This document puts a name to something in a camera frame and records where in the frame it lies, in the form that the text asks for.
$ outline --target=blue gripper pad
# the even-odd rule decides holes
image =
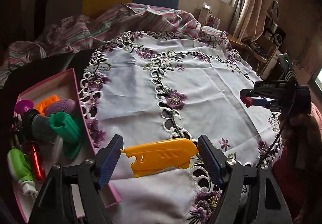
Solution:
[[[96,166],[99,175],[97,184],[99,189],[103,188],[111,178],[111,175],[115,169],[116,163],[121,156],[121,150],[123,149],[123,138],[121,135],[114,135],[106,148],[101,148],[96,154]]]
[[[206,135],[198,138],[198,150],[213,184],[224,188],[226,177],[226,156],[220,149],[215,148]]]

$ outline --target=orange sponge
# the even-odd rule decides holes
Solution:
[[[38,103],[35,109],[38,110],[39,113],[44,116],[46,107],[48,107],[49,105],[51,105],[59,100],[60,99],[57,97],[57,95],[52,95],[52,96],[44,99],[42,102]]]

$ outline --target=striped blanket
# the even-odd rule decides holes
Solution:
[[[212,41],[211,35],[225,37],[219,30],[201,27],[192,14],[182,10],[154,6],[120,3],[108,9],[95,20],[76,15],[61,20],[59,25],[44,28],[34,41],[17,41],[6,51],[4,64],[0,68],[0,89],[10,73],[35,59],[67,52],[96,49],[106,41],[125,31],[147,30],[170,31],[181,37]]]

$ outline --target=red tube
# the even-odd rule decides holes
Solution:
[[[28,143],[26,153],[29,156],[30,164],[33,170],[33,175],[37,181],[43,181],[46,178],[45,169],[42,164],[42,159],[39,153],[39,146],[36,142]]]

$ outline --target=magenta plastic disc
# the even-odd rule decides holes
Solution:
[[[20,115],[24,115],[28,110],[33,108],[33,102],[30,100],[19,101],[15,106],[14,110]]]

